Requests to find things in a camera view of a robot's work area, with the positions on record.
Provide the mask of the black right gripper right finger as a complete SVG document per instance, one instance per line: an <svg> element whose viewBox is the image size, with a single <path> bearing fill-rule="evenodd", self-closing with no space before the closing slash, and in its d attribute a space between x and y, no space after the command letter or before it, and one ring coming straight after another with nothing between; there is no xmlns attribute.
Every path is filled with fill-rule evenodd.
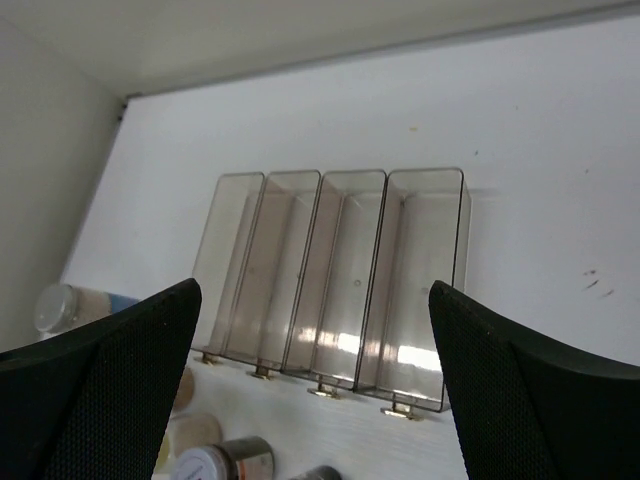
<svg viewBox="0 0 640 480"><path fill-rule="evenodd" d="M469 478L638 478L638 367L554 340L442 281L429 311Z"/></svg>

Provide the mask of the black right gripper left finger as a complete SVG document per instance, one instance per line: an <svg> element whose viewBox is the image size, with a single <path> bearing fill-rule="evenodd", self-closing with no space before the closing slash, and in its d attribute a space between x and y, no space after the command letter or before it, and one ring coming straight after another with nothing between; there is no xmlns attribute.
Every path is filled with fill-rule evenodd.
<svg viewBox="0 0 640 480"><path fill-rule="evenodd" d="M151 478L201 302L189 278L2 352L2 478Z"/></svg>

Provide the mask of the tall silver-lid blue-label spice jar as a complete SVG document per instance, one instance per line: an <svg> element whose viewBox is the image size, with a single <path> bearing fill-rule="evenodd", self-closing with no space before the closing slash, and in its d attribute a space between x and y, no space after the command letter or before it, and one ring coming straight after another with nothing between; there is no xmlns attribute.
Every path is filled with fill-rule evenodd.
<svg viewBox="0 0 640 480"><path fill-rule="evenodd" d="M40 340L46 340L96 320L125 310L140 300L78 287L52 284L39 295L33 314L33 323Z"/></svg>

